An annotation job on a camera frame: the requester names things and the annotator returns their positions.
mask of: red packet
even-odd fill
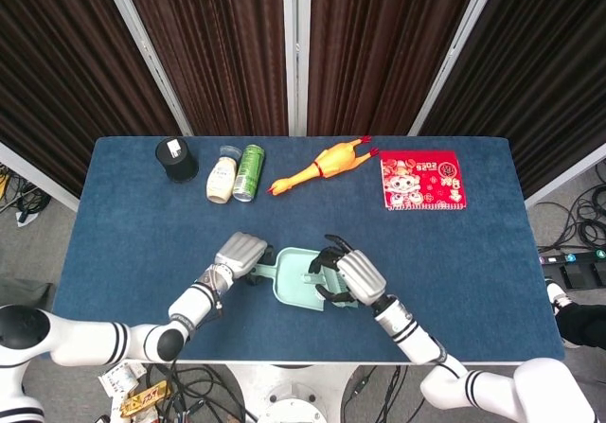
[[[453,151],[381,152],[383,194],[389,210],[460,210],[467,206]]]

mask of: rubber chicken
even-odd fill
[[[354,147],[358,144],[367,144],[370,140],[370,136],[364,136],[355,141],[341,142],[332,146],[330,149],[324,150],[307,168],[303,169],[298,174],[295,174],[293,177],[276,180],[267,192],[277,196],[278,194],[288,191],[295,185],[302,184],[303,182],[307,182],[316,177],[328,179],[329,177],[345,172],[346,170],[355,169],[368,158],[379,153],[378,149],[373,148],[369,153],[356,157]]]

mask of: cream bottle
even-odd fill
[[[231,197],[242,152],[232,146],[221,146],[219,155],[206,181],[206,197],[213,203],[226,203]]]

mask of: black container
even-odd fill
[[[178,184],[193,179],[198,173],[198,162],[182,137],[163,139],[155,148],[155,157],[169,178]]]

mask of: green can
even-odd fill
[[[232,191],[234,198],[238,201],[249,203],[255,199],[264,158],[265,150],[255,144],[246,146],[244,149]]]

